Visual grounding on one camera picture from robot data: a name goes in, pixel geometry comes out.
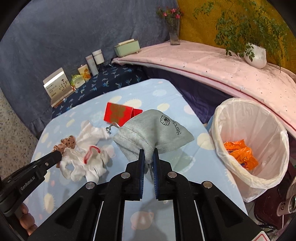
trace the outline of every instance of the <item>polka dot tablecloth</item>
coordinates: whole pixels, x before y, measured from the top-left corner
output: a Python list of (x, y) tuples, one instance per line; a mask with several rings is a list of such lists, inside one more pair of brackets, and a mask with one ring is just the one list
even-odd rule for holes
[[(235, 181), (217, 157), (208, 132), (181, 94), (164, 79), (149, 79), (103, 94), (56, 117), (43, 131), (32, 160), (51, 152), (53, 146), (62, 138), (77, 136), (86, 120), (96, 127), (107, 127), (103, 117), (108, 101), (144, 111), (158, 109), (185, 126), (195, 140), (176, 151), (160, 155), (160, 158), (169, 161), (174, 171), (183, 174), (190, 181), (213, 182), (246, 212)], [(112, 140), (99, 141), (97, 145), (105, 149), (110, 156), (108, 171), (99, 179), (99, 183), (103, 183), (125, 171), (128, 161)], [(65, 179), (59, 169), (51, 168), (45, 181), (25, 200), (36, 224), (39, 226), (43, 223), (85, 183), (85, 178), (80, 182), (72, 182)], [(125, 204), (122, 240), (175, 240), (173, 204), (171, 201), (160, 202), (155, 199), (149, 173), (145, 175), (143, 199)]]

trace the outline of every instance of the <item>white flower pot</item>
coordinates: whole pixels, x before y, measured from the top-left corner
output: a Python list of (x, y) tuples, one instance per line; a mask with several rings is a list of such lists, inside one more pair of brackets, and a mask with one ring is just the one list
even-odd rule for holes
[(251, 61), (250, 58), (246, 55), (244, 55), (244, 59), (249, 65), (255, 68), (258, 68), (258, 69), (264, 68), (267, 64), (266, 50), (254, 44), (251, 44), (251, 46), (253, 47), (252, 51), (255, 55), (253, 58), (253, 61)]

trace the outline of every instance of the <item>mint green container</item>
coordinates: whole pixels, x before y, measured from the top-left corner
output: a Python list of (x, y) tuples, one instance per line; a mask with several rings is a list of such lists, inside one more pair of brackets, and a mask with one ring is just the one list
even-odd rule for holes
[(118, 44), (114, 48), (118, 57), (123, 57), (140, 51), (138, 40), (133, 40), (124, 44)]

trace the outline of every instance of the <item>red card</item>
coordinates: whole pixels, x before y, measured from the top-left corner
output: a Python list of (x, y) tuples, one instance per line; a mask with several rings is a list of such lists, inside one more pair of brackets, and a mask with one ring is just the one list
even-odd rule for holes
[(141, 114), (143, 110), (134, 109), (130, 106), (121, 104), (107, 103), (104, 121), (111, 123), (116, 122), (119, 126), (123, 126), (125, 122), (134, 116)]

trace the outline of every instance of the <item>navy blue tablecloth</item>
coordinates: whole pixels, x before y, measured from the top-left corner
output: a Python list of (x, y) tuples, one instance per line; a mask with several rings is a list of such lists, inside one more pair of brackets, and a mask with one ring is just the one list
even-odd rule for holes
[(148, 77), (141, 66), (109, 65), (105, 71), (101, 71), (98, 75), (93, 76), (88, 82), (76, 89), (68, 98), (65, 98), (59, 106), (53, 108), (52, 119), (99, 95), (147, 79)]

